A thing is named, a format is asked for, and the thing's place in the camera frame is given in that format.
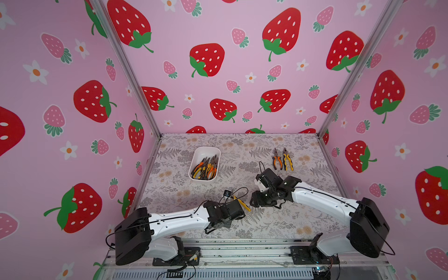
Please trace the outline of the orange black long-nose pliers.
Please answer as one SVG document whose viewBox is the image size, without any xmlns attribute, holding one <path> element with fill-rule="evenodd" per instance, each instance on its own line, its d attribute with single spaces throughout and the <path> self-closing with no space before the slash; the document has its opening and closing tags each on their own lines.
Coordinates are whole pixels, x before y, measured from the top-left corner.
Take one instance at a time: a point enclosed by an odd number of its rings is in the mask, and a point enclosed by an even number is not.
<svg viewBox="0 0 448 280">
<path fill-rule="evenodd" d="M 283 169 L 283 163 L 281 160 L 281 157 L 277 151 L 277 149 L 274 149 L 274 156 L 273 156 L 273 167 L 275 170 L 282 170 Z"/>
</svg>

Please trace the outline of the white plastic storage box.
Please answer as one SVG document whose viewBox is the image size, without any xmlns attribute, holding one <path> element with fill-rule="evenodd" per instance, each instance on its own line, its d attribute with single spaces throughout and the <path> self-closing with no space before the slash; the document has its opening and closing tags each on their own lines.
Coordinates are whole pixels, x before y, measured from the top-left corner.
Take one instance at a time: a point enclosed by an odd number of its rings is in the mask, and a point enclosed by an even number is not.
<svg viewBox="0 0 448 280">
<path fill-rule="evenodd" d="M 211 184 L 218 177 L 221 151 L 215 147 L 196 149 L 189 169 L 189 178 L 195 183 Z"/>
</svg>

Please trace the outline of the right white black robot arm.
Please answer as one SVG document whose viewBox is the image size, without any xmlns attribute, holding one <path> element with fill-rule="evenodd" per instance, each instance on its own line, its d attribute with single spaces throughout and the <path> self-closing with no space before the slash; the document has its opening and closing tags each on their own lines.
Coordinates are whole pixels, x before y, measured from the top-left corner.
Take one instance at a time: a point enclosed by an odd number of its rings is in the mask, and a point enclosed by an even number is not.
<svg viewBox="0 0 448 280">
<path fill-rule="evenodd" d="M 346 228 L 330 234 L 317 234 L 310 244 L 312 256 L 333 256 L 358 252 L 375 259 L 380 256 L 390 232 L 375 202 L 338 197 L 312 187 L 299 178 L 282 179 L 273 175 L 257 175 L 258 191 L 252 193 L 250 205 L 280 209 L 278 201 L 307 205 L 342 222 Z"/>
</svg>

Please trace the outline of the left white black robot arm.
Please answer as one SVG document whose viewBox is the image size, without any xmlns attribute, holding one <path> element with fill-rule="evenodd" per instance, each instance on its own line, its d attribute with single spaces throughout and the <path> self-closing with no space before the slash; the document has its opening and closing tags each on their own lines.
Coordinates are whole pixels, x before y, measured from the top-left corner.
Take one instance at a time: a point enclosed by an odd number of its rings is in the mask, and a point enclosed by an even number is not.
<svg viewBox="0 0 448 280">
<path fill-rule="evenodd" d="M 205 201 L 191 210 L 162 214 L 139 208 L 114 230 L 115 264 L 128 265 L 146 256 L 153 258 L 156 266 L 183 266 L 199 258 L 200 248 L 185 247 L 178 233 L 203 230 L 209 234 L 230 228 L 233 221 L 244 217 L 238 201 Z"/>
</svg>

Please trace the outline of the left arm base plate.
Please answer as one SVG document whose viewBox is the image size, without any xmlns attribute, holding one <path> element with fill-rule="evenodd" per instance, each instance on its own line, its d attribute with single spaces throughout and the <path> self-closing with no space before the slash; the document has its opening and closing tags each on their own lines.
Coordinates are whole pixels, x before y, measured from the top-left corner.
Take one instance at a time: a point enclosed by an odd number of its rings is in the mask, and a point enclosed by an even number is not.
<svg viewBox="0 0 448 280">
<path fill-rule="evenodd" d="M 171 260 L 163 261 L 162 259 L 153 259 L 152 265 L 155 267 L 183 266 L 183 265 L 199 265 L 201 257 L 200 247 L 185 247 L 178 252 L 178 255 Z"/>
</svg>

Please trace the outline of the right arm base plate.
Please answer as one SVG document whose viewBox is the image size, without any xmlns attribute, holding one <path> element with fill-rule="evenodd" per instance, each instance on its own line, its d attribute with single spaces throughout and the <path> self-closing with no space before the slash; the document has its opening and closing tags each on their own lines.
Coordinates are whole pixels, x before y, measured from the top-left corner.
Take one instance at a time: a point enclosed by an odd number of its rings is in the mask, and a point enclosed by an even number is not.
<svg viewBox="0 0 448 280">
<path fill-rule="evenodd" d="M 324 255 L 321 251 L 310 246 L 292 246 L 289 256 L 295 265 L 331 265 L 339 264 L 340 260 L 336 256 Z"/>
</svg>

